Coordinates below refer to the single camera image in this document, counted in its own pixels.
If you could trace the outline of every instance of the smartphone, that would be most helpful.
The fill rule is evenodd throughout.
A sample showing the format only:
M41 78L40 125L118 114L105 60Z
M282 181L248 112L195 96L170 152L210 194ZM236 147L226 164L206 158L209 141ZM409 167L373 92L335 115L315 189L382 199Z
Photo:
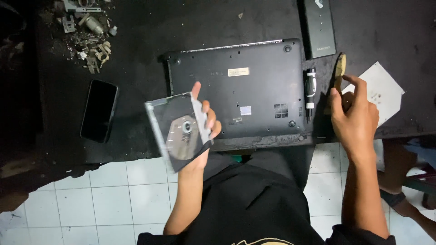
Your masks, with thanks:
M88 92L80 136L98 143L109 140L115 113L118 87L112 83L92 80Z

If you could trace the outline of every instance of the black box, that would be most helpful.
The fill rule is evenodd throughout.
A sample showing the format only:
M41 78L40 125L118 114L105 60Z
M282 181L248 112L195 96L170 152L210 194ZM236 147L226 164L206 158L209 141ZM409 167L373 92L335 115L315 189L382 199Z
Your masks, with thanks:
M298 0L306 59L336 53L329 0Z

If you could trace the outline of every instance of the screwdriver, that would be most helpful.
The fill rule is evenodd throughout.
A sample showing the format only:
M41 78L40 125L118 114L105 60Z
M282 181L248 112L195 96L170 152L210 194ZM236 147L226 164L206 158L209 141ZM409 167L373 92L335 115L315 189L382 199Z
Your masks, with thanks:
M310 68L307 70L306 81L304 82L304 91L306 96L306 110L308 112L308 123L310 123L310 118L312 117L312 109L315 108L315 103L313 97L317 91L317 80L315 78L316 69Z

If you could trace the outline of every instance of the black shirt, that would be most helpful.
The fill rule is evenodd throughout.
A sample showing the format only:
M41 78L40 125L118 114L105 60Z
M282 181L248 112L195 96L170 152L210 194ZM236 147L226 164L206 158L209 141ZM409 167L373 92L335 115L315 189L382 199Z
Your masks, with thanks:
M333 227L327 244L394 245L372 232ZM274 172L237 164L205 181L200 214L179 235L141 233L138 245L324 244L310 225L306 197L295 182Z

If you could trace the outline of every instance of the dirty table surface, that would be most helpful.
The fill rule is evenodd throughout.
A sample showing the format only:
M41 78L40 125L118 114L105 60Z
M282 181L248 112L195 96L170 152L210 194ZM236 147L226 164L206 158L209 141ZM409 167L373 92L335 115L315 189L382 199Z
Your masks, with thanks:
M61 164L101 163L158 157L143 103L168 95L164 64L167 51L301 38L294 0L264 1L117 1L108 10L118 27L112 54L100 74L83 63L53 54L49 28L37 21L37 49L44 133L38 144ZM375 62L406 93L401 110L384 123L377 138L436 132L436 1L331 0L338 52L347 54L347 73L360 75ZM337 55L302 61L317 68L314 124L302 135L216 140L213 150L235 150L329 142L330 119L322 115ZM79 136L89 83L119 86L120 97L107 144Z

